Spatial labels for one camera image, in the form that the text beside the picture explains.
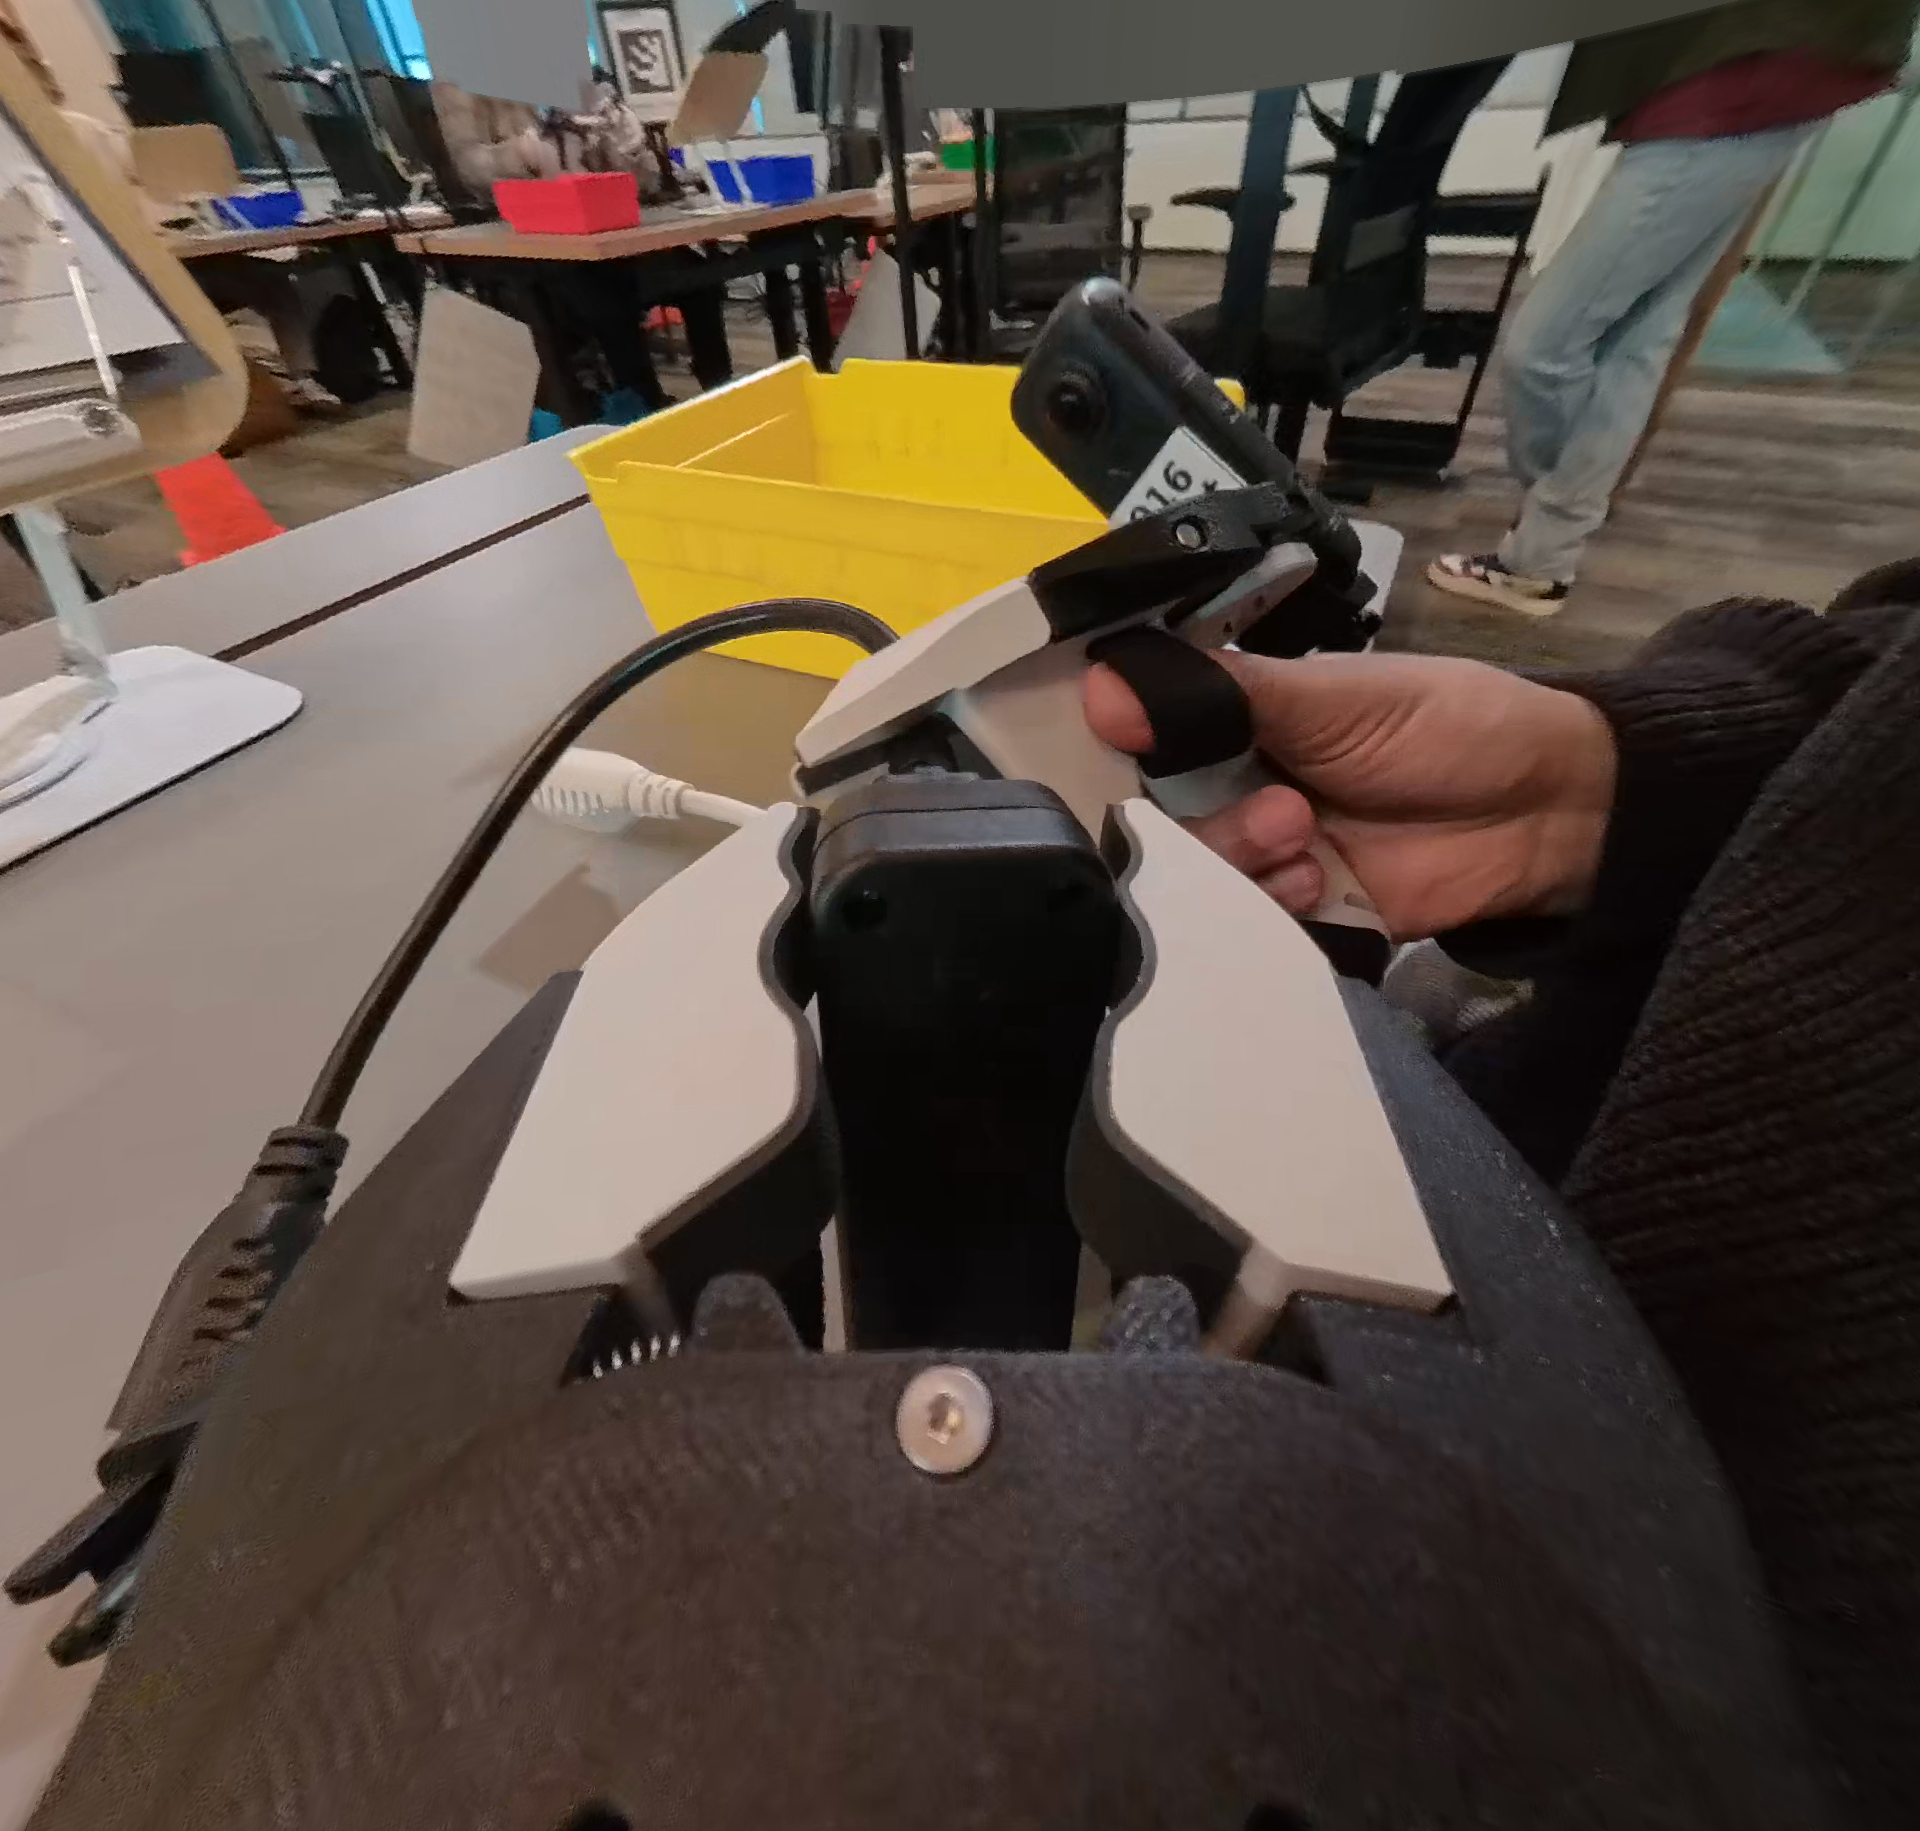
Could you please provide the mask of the small framed marker sign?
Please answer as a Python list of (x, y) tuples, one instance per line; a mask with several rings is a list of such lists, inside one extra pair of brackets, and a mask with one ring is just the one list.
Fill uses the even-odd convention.
[(673, 0), (600, 0), (600, 40), (620, 102), (641, 123), (671, 126), (682, 111), (687, 56)]

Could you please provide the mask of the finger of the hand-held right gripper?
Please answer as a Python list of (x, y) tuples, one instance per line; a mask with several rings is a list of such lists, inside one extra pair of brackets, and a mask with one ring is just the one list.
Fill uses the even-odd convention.
[(795, 738), (791, 789), (834, 800), (870, 778), (961, 773), (1081, 779), (1077, 646), (1030, 579), (1005, 582), (853, 665)]

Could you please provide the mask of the red box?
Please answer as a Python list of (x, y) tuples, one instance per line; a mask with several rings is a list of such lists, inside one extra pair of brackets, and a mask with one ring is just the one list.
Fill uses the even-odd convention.
[(554, 178), (496, 178), (496, 215), (531, 238), (591, 238), (641, 227), (631, 170), (567, 170)]

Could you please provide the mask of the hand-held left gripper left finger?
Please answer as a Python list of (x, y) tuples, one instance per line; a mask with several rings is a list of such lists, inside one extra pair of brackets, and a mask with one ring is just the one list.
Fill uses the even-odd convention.
[(626, 1291), (645, 1334), (764, 1277), (824, 1331), (837, 1135), (798, 974), (812, 811), (769, 804), (587, 957), (470, 1222), (471, 1303)]

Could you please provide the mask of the black power strip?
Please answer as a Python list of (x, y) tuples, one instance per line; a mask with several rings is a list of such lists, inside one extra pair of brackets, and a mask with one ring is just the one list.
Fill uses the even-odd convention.
[(809, 920), (853, 1345), (1067, 1350), (1067, 1152), (1121, 955), (1100, 848), (1042, 786), (881, 778), (823, 811)]

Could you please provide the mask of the cardboard flap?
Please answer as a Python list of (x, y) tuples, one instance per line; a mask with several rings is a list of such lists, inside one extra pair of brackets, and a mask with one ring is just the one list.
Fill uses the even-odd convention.
[(687, 75), (678, 111), (664, 129), (667, 142), (731, 142), (746, 131), (764, 79), (768, 51), (706, 50)]

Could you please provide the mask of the standing desk with blue legs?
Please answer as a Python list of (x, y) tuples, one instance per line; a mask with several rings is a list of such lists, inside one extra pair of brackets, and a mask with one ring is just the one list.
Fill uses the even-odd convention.
[(1271, 254), (1285, 213), (1292, 131), (1304, 86), (1256, 90), (1248, 142), (1238, 169), (1231, 251), (1216, 301), (1220, 377), (1233, 377), (1248, 395), (1248, 410), (1260, 417), (1256, 367), (1266, 319)]

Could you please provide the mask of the wooden background table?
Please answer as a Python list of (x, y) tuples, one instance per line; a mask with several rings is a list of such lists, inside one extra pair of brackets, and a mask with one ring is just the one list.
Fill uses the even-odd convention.
[(431, 264), (453, 280), (499, 293), (518, 316), (542, 362), (542, 391), (567, 428), (587, 424), (595, 400), (571, 370), (553, 323), (553, 273), (582, 273), (609, 264), (615, 287), (635, 309), (673, 302), (682, 289), (762, 278), (768, 284), (775, 355), (807, 353), (816, 370), (830, 370), (824, 271), (842, 247), (885, 239), (902, 264), (914, 262), (922, 227), (931, 227), (942, 257), (962, 254), (961, 227), (975, 215), (975, 192), (957, 173), (942, 173), (906, 187), (906, 228), (896, 207), (877, 187), (830, 191), (795, 203), (725, 203), (713, 213), (682, 207), (656, 213), (635, 228), (595, 235), (522, 235), (502, 221), (394, 235), (394, 247)]

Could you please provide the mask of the black mesh office chair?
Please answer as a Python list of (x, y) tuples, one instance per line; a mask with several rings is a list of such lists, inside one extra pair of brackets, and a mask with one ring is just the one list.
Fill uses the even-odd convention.
[(1020, 358), (1063, 294), (1121, 278), (1125, 254), (1122, 105), (997, 111), (987, 258), (990, 362)]

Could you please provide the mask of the grey desk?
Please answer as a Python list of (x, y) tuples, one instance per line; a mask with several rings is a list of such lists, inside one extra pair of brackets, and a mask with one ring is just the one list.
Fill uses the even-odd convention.
[[(2, 873), (2, 1572), (95, 1487), (180, 1255), (300, 1113), (531, 738), (651, 625), (568, 461), (527, 447), (100, 608), (296, 687), (277, 735)], [(587, 738), (764, 801), (824, 677), (687, 658)], [(713, 841), (517, 824), (346, 1116), (343, 1196), (554, 970)]]

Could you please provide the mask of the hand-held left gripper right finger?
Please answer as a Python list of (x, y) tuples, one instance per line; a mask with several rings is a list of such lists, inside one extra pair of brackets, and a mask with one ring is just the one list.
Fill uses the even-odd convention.
[(1452, 1272), (1307, 928), (1142, 796), (1100, 852), (1121, 975), (1071, 1132), (1084, 1250), (1115, 1288), (1190, 1285), (1224, 1354), (1302, 1296), (1444, 1312)]

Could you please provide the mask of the yellow plastic bin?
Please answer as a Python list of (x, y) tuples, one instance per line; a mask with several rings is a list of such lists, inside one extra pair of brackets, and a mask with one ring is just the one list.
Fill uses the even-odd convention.
[(789, 358), (571, 451), (656, 631), (827, 597), (896, 635), (1106, 533), (1015, 367)]

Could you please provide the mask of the instruction sign stand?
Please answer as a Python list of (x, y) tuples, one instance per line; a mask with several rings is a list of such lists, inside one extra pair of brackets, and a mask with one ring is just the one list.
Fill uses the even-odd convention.
[(2, 869), (278, 734), (304, 695), (180, 646), (111, 647), (58, 505), (215, 455), (242, 355), (2, 7), (2, 546), (56, 657), (2, 687)]

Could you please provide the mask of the leaning white board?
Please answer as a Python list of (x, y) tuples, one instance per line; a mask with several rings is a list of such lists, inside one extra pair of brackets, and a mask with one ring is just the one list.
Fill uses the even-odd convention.
[(405, 451), (467, 468), (527, 443), (542, 388), (535, 330), (448, 284), (419, 309)]
[(938, 287), (927, 284), (927, 278), (915, 271), (907, 273), (907, 280), (914, 284), (915, 305), (915, 349), (907, 349), (906, 345), (906, 302), (899, 264), (885, 247), (881, 247), (870, 257), (853, 293), (851, 316), (837, 340), (837, 371), (853, 362), (927, 362), (938, 353), (944, 297)]

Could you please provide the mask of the orange cone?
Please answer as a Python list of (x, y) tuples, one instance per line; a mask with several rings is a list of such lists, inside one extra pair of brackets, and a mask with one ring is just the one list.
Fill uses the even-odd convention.
[(287, 533), (218, 451), (158, 468), (154, 484), (180, 526), (180, 564), (189, 571)]

